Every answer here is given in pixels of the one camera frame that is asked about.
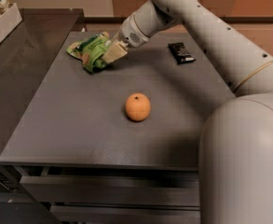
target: table surface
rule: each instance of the table surface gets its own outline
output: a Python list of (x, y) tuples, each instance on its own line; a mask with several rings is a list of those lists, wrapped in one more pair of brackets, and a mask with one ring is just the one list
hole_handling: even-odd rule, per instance
[[(69, 34), (0, 162), (196, 171), (203, 125), (234, 95), (194, 40), (155, 35), (91, 75), (65, 50), (92, 35)], [(197, 60), (177, 65), (167, 48), (173, 42), (184, 42)], [(151, 101), (143, 122), (130, 121), (124, 112), (134, 92)]]
[(82, 9), (21, 9), (23, 21), (0, 44), (0, 154)]

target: orange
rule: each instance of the orange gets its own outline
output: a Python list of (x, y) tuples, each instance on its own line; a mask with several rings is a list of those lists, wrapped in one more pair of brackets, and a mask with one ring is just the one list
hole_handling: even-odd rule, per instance
[(126, 101), (127, 116), (133, 121), (145, 120), (151, 111), (149, 99), (142, 93), (133, 93)]

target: floor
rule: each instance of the floor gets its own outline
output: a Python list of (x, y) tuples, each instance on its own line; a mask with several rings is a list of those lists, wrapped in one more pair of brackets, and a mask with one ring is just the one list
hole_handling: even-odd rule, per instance
[[(87, 24), (88, 31), (104, 31), (104, 30), (118, 30), (119, 23), (89, 23)], [(256, 45), (266, 50), (273, 55), (273, 23), (253, 24), (253, 23), (237, 23), (230, 24), (240, 33), (247, 36)], [(182, 25), (177, 25), (162, 33), (186, 33)]]

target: green cloth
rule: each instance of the green cloth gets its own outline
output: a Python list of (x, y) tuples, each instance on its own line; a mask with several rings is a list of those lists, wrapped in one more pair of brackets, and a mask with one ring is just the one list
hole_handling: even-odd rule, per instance
[(82, 61), (83, 67), (89, 72), (104, 69), (108, 64), (101, 57), (106, 52), (111, 41), (109, 34), (104, 32), (94, 35), (84, 41), (77, 41), (68, 47), (67, 53)]

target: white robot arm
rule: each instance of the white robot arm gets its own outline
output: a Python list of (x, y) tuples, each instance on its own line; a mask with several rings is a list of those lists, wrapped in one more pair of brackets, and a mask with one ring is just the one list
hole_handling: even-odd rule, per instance
[(273, 223), (273, 56), (198, 0), (150, 0), (119, 37), (138, 48), (175, 23), (239, 97), (210, 116), (200, 139), (202, 224)]

